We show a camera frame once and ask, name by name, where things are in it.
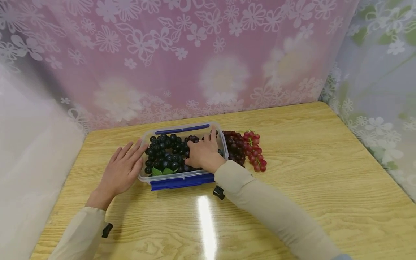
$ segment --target sheer curtain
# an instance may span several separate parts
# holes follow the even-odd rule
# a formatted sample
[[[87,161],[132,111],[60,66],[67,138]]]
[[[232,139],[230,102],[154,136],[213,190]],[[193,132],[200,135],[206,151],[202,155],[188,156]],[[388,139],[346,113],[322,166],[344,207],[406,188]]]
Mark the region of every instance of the sheer curtain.
[[[316,101],[358,0],[0,0],[0,52],[90,130]]]
[[[0,255],[29,259],[84,133],[32,77],[0,64]]]
[[[361,1],[321,98],[416,201],[416,1]]]

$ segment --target wrist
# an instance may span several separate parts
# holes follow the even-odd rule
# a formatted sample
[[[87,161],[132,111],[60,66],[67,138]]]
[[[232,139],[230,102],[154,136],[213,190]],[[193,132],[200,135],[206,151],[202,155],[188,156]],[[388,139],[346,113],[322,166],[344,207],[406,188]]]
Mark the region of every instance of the wrist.
[[[102,190],[100,188],[97,188],[93,192],[91,192],[85,206],[107,210],[108,206],[110,206],[114,197],[115,195],[113,195],[112,193]]]
[[[215,174],[218,168],[223,164],[225,164],[225,159],[219,153],[212,153],[205,156],[202,168]]]

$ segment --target clear plastic container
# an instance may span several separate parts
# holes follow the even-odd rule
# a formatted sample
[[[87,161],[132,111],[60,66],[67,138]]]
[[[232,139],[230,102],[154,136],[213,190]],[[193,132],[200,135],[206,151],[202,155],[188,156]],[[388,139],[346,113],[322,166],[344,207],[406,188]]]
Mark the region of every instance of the clear plastic container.
[[[224,134],[220,128],[220,125],[216,122],[207,122],[207,123],[198,123],[198,124],[187,124],[187,125],[179,125],[179,126],[172,126],[172,127],[166,127],[166,128],[160,128],[155,130],[147,131],[142,139],[144,140],[144,143],[149,143],[149,139],[151,136],[158,137],[161,134],[176,134],[177,136],[181,137],[182,140],[184,140],[189,135],[194,135],[199,137],[199,139],[202,139],[204,134],[209,134],[211,131],[212,126],[215,126],[215,128],[218,131],[217,135],[217,143],[218,143],[218,149],[222,150],[224,153],[224,159],[228,160],[228,149],[227,145],[225,144],[225,137]],[[146,154],[142,155],[144,162],[147,161],[148,156]],[[138,179],[142,182],[153,182],[153,181],[164,181],[169,179],[185,179],[187,177],[191,176],[198,176],[207,174],[208,172],[205,170],[196,170],[196,171],[189,171],[189,172],[183,172],[183,173],[173,173],[173,174],[167,174],[167,175],[161,175],[161,176],[149,176],[149,174],[146,174],[144,172],[145,166],[143,165],[143,169],[141,170]]]

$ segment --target table surface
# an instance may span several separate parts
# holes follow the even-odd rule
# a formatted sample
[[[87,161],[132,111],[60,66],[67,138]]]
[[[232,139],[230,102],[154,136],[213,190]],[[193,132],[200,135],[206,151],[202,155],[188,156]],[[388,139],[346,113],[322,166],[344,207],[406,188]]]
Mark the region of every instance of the table surface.
[[[267,171],[248,169],[303,207],[343,252],[416,259],[416,205],[321,102],[91,132],[31,259],[48,258],[117,147],[150,129],[207,121],[260,134]],[[108,209],[114,228],[94,259],[294,259],[250,214],[213,196],[214,187],[151,191],[137,181]]]

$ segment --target beige sleeve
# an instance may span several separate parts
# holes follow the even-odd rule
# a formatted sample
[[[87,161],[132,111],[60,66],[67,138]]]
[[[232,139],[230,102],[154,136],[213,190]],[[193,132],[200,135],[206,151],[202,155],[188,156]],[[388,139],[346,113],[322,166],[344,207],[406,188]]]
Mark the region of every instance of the beige sleeve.
[[[305,211],[237,163],[223,164],[215,173],[215,181],[230,201],[255,216],[300,260],[330,260],[341,254]]]
[[[104,210],[90,207],[80,210],[48,259],[92,260],[106,225],[105,213]]]

